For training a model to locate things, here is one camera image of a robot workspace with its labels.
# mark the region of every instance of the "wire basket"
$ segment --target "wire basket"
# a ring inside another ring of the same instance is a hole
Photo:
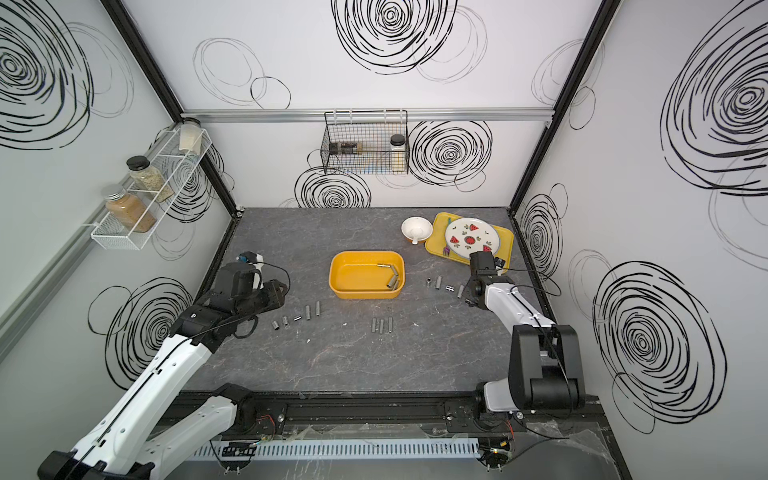
[[[320,146],[325,173],[335,169],[352,174],[408,174],[408,111],[334,110],[326,112],[325,118]],[[389,142],[396,134],[406,139],[399,150]]]
[[[192,145],[199,142],[200,154],[195,154],[193,151],[184,153],[179,150],[180,130],[180,125],[176,126],[173,134],[168,137],[164,144],[159,149],[154,150],[157,153],[147,157],[150,164],[157,167],[166,179],[163,187],[160,190],[142,190],[136,182],[132,181],[126,189],[129,194],[139,197],[144,202],[144,205],[147,206],[137,224],[149,212],[155,218],[154,225],[146,232],[137,232],[135,231],[136,225],[132,228],[127,228],[120,223],[112,212],[109,212],[104,215],[96,228],[91,232],[91,238],[96,240],[103,248],[107,250],[141,250],[174,204],[179,193],[187,186],[187,182],[195,173],[200,159],[208,152],[211,142],[208,132],[205,129],[200,129],[200,137],[191,142]],[[169,187],[174,194],[166,200],[158,202],[157,197],[165,187]]]

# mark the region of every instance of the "white plate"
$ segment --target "white plate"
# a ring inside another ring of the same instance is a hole
[[[445,244],[456,255],[469,258],[470,253],[484,251],[483,247],[495,255],[502,241],[498,238],[498,232],[487,222],[467,217],[457,218],[448,224],[445,228]]]

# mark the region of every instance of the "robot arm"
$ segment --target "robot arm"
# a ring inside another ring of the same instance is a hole
[[[242,393],[225,386],[187,418],[147,440],[187,380],[239,324],[252,319],[255,329],[257,314],[285,303],[286,285],[262,281],[261,255],[246,252],[237,259],[223,266],[214,286],[179,315],[157,355],[117,405],[70,452],[52,452],[38,469],[39,478],[160,480],[235,423]]]
[[[484,387],[489,410],[576,409],[584,406],[584,374],[576,331],[541,315],[489,252],[472,253],[465,288],[470,306],[490,310],[512,335],[508,378]]]

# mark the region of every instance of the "glass jar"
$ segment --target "glass jar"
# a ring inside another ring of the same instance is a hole
[[[152,214],[147,210],[139,197],[131,195],[117,184],[107,185],[101,189],[101,195],[106,199],[106,208],[125,228],[134,229],[134,232],[146,233],[155,223]]]
[[[406,136],[394,134],[389,138],[390,161],[389,166],[394,174],[406,172]]]
[[[149,160],[144,155],[131,157],[125,163],[128,165],[131,178],[134,179],[141,190],[160,192],[157,194],[158,202],[164,202],[174,195],[170,185],[165,185],[163,174],[157,167],[149,165]]]
[[[196,118],[185,118],[179,132],[179,150],[184,154],[200,155],[203,130]]]

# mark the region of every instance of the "yellow tray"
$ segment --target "yellow tray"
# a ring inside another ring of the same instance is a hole
[[[445,248],[445,228],[448,227],[448,220],[450,219],[452,222],[459,218],[463,217],[460,215],[449,214],[448,212],[440,212],[437,214],[435,221],[432,222],[432,235],[427,239],[426,242],[424,242],[424,247],[432,255],[437,255],[438,257],[448,258],[455,262],[469,265],[469,259],[460,257],[453,252],[451,252],[447,257],[444,257],[442,254],[442,249]],[[508,228],[497,227],[496,225],[491,225],[491,227],[493,227],[493,230],[496,230],[499,240],[502,241],[502,244],[498,248],[498,252],[496,252],[495,257],[504,260],[504,266],[509,266],[509,259],[512,257],[512,242],[515,241],[515,235],[512,233],[512,230],[509,230]]]
[[[399,276],[397,288],[386,287],[392,278],[392,269],[377,263],[395,267]],[[336,296],[343,299],[395,298],[406,284],[406,263],[399,253],[385,250],[338,253],[331,261],[328,284]]]

